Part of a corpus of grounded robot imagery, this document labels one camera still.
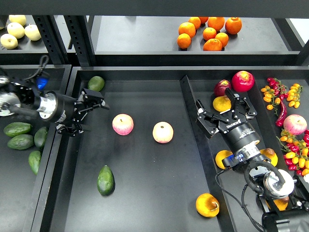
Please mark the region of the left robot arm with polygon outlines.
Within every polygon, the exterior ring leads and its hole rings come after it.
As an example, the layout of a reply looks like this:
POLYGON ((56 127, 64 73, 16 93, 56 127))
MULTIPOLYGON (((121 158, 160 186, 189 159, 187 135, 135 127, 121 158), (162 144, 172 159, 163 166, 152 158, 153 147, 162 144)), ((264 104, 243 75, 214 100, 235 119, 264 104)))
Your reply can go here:
POLYGON ((82 121, 88 112, 97 108, 109 109, 102 94, 87 88, 82 89, 78 98, 48 91, 43 93, 47 83, 39 81, 49 61, 47 55, 40 59, 38 69, 27 78, 0 77, 0 115, 20 114, 55 123, 59 134, 74 137, 83 133, 82 121))

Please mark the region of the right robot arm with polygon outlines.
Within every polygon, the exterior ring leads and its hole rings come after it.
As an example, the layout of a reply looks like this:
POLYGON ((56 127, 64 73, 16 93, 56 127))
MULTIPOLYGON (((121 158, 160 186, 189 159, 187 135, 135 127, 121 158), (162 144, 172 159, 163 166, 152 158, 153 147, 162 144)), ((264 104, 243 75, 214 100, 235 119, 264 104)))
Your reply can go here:
POLYGON ((248 122, 257 111, 247 97, 241 97, 231 89, 225 90, 231 102, 230 109, 221 113, 208 112, 200 100, 196 100, 196 123, 208 138, 220 133, 231 150, 222 159, 223 170, 243 171, 245 189, 250 188, 259 197, 263 207, 262 225, 252 224, 262 232, 307 232, 309 230, 309 202, 295 195, 300 181, 271 164, 270 158, 257 148, 260 136, 248 122))

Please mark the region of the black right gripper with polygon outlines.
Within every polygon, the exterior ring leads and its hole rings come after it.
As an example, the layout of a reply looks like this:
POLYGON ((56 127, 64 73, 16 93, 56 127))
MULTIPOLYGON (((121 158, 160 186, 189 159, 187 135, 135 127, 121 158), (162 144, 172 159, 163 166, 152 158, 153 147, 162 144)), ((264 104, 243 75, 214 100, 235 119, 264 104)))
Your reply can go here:
MULTIPOLYGON (((249 98, 241 97, 230 88, 225 89, 225 95, 231 101, 232 119, 253 119, 257 116, 257 111, 249 98)), ((201 100, 196 100, 196 107, 196 123, 207 138, 220 133, 231 151, 238 151, 244 146, 257 145, 260 142, 260 136, 249 122, 241 123, 238 120, 228 124, 227 117, 206 111, 201 100)))

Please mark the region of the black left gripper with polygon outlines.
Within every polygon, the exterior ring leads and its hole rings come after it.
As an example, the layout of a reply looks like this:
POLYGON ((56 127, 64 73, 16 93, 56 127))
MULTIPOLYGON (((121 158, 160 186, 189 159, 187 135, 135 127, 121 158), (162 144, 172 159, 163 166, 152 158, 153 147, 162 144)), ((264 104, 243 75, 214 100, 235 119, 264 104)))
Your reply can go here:
POLYGON ((40 100, 37 112, 41 119, 57 123, 57 133, 70 137, 92 130, 91 126, 84 124, 87 112, 97 108, 110 109, 100 92, 87 88, 82 89, 77 100, 54 91, 47 92, 40 100))

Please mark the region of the yellow pear under arm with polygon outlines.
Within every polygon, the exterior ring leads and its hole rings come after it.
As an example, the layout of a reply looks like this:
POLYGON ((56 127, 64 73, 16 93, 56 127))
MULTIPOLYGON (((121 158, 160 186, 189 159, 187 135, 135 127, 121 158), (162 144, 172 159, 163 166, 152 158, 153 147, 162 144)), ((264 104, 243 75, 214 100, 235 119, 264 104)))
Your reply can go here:
MULTIPOLYGON (((281 199, 272 199, 272 201, 274 202, 274 204, 276 205, 276 207, 280 211, 284 211, 284 210, 286 210, 286 208, 288 206, 289 196, 287 196, 285 198, 281 198, 281 199)), ((266 204, 267 204, 268 209, 270 211, 272 211, 273 208, 270 206, 269 202, 270 202, 270 200, 266 200, 266 204)))

